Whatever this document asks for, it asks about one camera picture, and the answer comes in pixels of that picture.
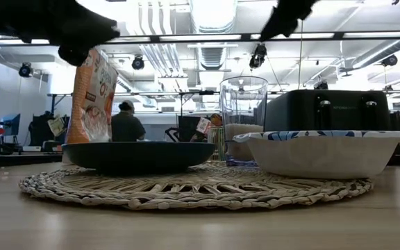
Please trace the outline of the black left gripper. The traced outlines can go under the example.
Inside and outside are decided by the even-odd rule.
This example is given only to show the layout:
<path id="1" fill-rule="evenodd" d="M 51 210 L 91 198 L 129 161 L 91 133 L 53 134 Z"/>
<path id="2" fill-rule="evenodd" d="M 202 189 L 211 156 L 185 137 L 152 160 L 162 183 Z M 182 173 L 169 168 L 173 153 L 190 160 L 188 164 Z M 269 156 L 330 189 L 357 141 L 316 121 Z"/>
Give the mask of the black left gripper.
<path id="1" fill-rule="evenodd" d="M 60 45 L 58 55 L 63 60 L 80 67 L 91 47 L 118 38 L 120 32 L 115 20 L 75 0 L 0 0 L 0 35 L 17 37 L 25 43 L 48 40 Z"/>

